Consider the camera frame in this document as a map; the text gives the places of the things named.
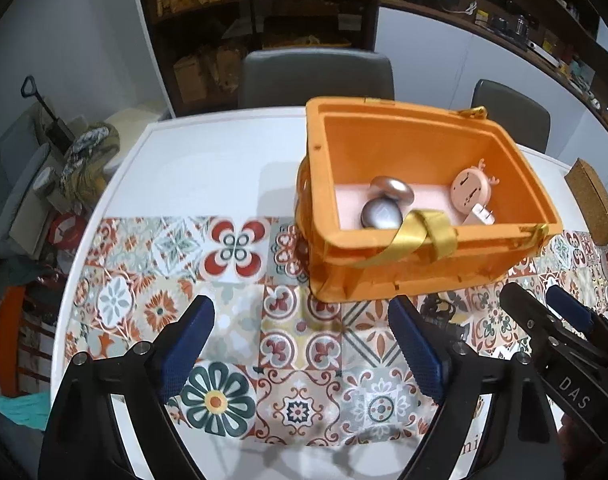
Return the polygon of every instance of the table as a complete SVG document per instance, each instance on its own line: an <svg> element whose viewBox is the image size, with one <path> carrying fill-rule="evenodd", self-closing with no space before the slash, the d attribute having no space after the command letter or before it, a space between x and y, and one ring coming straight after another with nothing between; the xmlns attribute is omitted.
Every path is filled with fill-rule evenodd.
<svg viewBox="0 0 608 480"><path fill-rule="evenodd" d="M304 108L148 126L98 202L73 263L54 344L53 399L75 352L122 354L207 294L217 314L204 361L167 409L209 480L398 476L435 406L399 352L385 301L340 307L307 291L292 221L305 140ZM522 151L566 231L505 280L540 299L560 283L606 311L600 250L564 181L569 167ZM505 280L444 295L458 307L452 321L465 327L468 343L504 358L528 349L498 307ZM202 384L217 399L208 410L195 395L200 367L224 377ZM113 403L135 473L151 478L126 406ZM468 471L488 403L482 398L453 478Z"/></svg>

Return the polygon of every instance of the orange storage box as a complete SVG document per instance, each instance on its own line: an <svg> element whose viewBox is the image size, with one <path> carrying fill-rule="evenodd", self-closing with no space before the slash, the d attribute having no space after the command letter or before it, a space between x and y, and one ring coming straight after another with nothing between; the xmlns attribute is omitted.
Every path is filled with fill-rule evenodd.
<svg viewBox="0 0 608 480"><path fill-rule="evenodd" d="M455 112L376 99L315 98L306 104L306 128L296 219L308 243L310 286L321 301L489 283L562 231L529 163L506 131L486 120L483 108ZM417 250L369 266L398 232L340 228L336 186L367 186L374 177L388 175L447 190L461 170L482 158L486 174L500 180L486 206L495 224L448 227L454 229L456 248L447 256L436 259L437 245L429 235Z"/></svg>

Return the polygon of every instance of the chair backrest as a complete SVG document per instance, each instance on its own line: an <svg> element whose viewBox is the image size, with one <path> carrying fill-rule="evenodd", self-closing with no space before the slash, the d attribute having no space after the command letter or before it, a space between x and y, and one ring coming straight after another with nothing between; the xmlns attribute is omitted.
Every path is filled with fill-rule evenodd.
<svg viewBox="0 0 608 480"><path fill-rule="evenodd" d="M276 48L242 64L240 108L303 106L318 96L394 99L393 71L382 54L350 48Z"/></svg>
<svg viewBox="0 0 608 480"><path fill-rule="evenodd" d="M486 107L488 118L500 124L518 144L546 152L550 115L526 95L495 81L480 79L471 106Z"/></svg>
<svg viewBox="0 0 608 480"><path fill-rule="evenodd" d="M24 319L22 306L25 300L24 286L9 286L0 303L0 390L5 397L18 397L27 392L20 390L18 375L50 383L50 379L34 370L19 365L17 352L28 352L30 355L51 360L51 356L32 346L20 342L21 327L39 333L40 336L54 338L54 333Z"/></svg>

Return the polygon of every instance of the patterned tablecloth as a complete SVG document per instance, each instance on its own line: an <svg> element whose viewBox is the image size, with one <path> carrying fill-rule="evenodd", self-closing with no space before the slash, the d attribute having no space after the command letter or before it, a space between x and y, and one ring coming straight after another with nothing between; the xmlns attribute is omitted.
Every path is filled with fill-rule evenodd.
<svg viewBox="0 0 608 480"><path fill-rule="evenodd" d="M153 340L205 294L215 327L182 393L168 402L177 424L273 444L421 439L436 407L391 333L388 303L317 301L303 249L292 218L104 219L76 288L66 362L79 351L105 358ZM499 306L504 283L541 301L557 283L603 313L600 258L588 233L564 232L500 282L441 297L456 307L451 322L467 343L507 357L529 343ZM425 297L412 300L420 308ZM463 453L477 447L467 446Z"/></svg>

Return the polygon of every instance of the charging cable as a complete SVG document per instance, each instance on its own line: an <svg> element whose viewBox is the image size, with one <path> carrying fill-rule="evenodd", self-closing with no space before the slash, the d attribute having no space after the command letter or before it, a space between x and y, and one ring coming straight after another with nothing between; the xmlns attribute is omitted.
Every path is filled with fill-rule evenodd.
<svg viewBox="0 0 608 480"><path fill-rule="evenodd" d="M453 14L468 14L469 16L472 16L473 12L475 12L475 9L478 8L478 0L475 0L474 2L470 3L468 5L468 9L466 9L466 10L449 10L449 9L446 9L444 6L442 6L442 8L446 12L452 12Z"/></svg>

